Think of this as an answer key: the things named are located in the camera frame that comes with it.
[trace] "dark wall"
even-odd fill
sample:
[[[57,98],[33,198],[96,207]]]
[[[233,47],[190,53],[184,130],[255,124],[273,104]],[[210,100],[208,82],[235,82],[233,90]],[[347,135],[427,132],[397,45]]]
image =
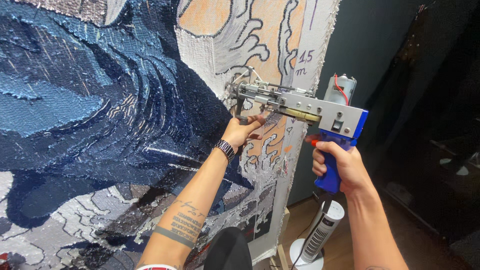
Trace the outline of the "dark wall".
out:
[[[323,98],[334,73],[347,74],[358,84],[351,105],[362,108],[399,49],[422,0],[343,0],[335,31],[328,44],[316,96]],[[318,132],[312,126],[308,134]],[[315,190],[312,147],[304,143],[288,198],[288,204],[304,199]]]

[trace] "metal watch strap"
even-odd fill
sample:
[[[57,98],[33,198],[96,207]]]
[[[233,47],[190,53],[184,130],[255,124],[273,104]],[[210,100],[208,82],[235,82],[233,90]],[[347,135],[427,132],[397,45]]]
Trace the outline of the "metal watch strap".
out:
[[[225,153],[229,163],[232,162],[233,158],[235,157],[235,151],[233,151],[233,147],[228,142],[219,140],[215,147],[220,148]]]

